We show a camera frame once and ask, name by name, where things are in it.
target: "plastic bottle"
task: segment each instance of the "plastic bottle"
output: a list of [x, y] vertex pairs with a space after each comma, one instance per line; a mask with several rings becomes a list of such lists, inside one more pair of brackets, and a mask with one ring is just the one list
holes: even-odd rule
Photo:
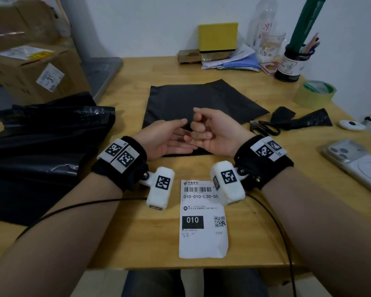
[[261, 36], [271, 29], [277, 9], [277, 0], [260, 0], [258, 2], [246, 38], [246, 43], [254, 50], [258, 49]]

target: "white phone case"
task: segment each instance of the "white phone case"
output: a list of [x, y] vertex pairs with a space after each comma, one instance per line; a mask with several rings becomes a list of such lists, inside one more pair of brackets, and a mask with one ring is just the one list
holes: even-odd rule
[[371, 154], [353, 140], [342, 140], [326, 147], [322, 154], [371, 190]]

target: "yellow sponge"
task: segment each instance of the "yellow sponge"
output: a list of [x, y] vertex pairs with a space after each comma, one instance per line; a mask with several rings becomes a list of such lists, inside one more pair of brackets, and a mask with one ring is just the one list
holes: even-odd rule
[[236, 49], [238, 23], [198, 25], [198, 49], [201, 53]]

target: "scissors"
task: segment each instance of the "scissors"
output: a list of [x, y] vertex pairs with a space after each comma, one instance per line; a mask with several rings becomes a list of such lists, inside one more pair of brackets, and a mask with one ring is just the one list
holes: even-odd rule
[[256, 134], [256, 130], [265, 137], [269, 135], [278, 136], [281, 133], [281, 130], [277, 126], [272, 125], [270, 122], [250, 121], [250, 131]]

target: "wooden desk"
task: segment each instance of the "wooden desk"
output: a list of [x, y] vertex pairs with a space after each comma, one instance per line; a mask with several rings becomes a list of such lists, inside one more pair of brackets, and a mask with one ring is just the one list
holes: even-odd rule
[[[201, 70], [199, 64], [179, 66], [175, 57], [128, 58], [124, 59], [123, 70], [99, 103], [115, 106], [117, 109], [116, 123], [102, 148], [109, 140], [131, 135], [141, 129], [151, 85], [203, 84], [221, 78], [271, 112], [278, 106], [286, 106], [295, 111], [296, 117], [311, 112], [291, 101], [300, 81], [288, 84], [262, 72]], [[350, 118], [335, 104], [328, 105], [326, 109], [334, 125], [339, 120]], [[263, 117], [266, 120], [269, 118], [270, 114]], [[337, 126], [311, 127], [284, 131], [275, 139], [288, 151], [297, 169], [371, 220], [371, 192], [318, 152], [319, 146], [341, 139], [354, 139], [371, 152], [369, 133], [351, 132]], [[269, 267], [288, 264], [282, 238], [275, 224], [251, 198], [225, 208], [229, 236], [225, 258], [179, 258], [180, 181], [210, 180], [211, 166], [221, 160], [224, 158], [210, 155], [161, 158], [149, 163], [153, 171], [159, 166], [165, 166], [176, 172], [167, 210], [149, 209], [143, 201], [121, 203], [89, 267], [138, 269]], [[147, 196], [147, 193], [148, 191], [127, 192], [125, 196]], [[258, 191], [254, 195], [263, 200]], [[23, 228], [0, 222], [0, 255]], [[294, 261], [302, 264], [297, 256]]]

